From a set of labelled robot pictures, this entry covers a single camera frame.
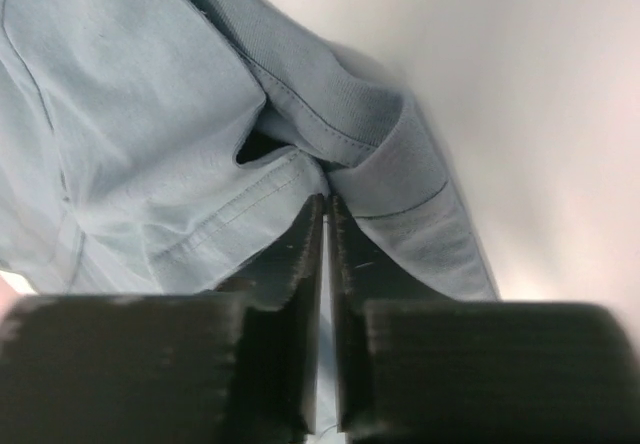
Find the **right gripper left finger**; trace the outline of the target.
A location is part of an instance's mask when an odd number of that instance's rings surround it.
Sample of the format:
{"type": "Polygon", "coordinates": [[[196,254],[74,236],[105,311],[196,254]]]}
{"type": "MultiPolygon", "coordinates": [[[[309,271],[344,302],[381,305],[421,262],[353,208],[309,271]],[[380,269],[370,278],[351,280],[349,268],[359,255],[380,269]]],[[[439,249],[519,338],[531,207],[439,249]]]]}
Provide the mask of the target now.
{"type": "Polygon", "coordinates": [[[301,443],[315,424],[324,200],[211,290],[51,295],[1,324],[5,443],[301,443]]]}

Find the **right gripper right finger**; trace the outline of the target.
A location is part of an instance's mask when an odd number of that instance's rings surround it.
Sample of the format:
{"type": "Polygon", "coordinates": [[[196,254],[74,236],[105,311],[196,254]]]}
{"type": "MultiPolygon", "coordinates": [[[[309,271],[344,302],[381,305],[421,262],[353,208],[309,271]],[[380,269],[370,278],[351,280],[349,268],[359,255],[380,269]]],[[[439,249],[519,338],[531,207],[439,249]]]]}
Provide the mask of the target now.
{"type": "Polygon", "coordinates": [[[327,203],[338,426],[351,443],[635,443],[639,364],[580,303],[459,302],[327,203]]]}

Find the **grey blue t shirt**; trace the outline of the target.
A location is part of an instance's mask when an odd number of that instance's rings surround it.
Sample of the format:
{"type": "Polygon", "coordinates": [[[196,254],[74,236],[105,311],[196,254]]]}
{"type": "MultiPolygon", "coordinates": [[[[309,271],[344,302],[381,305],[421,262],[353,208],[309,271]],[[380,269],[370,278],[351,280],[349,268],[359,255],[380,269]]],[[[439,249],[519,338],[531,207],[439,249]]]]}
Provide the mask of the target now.
{"type": "Polygon", "coordinates": [[[332,198],[425,286],[496,302],[414,97],[263,0],[1,0],[1,269],[25,297],[209,291],[315,196],[317,340],[332,198]]]}

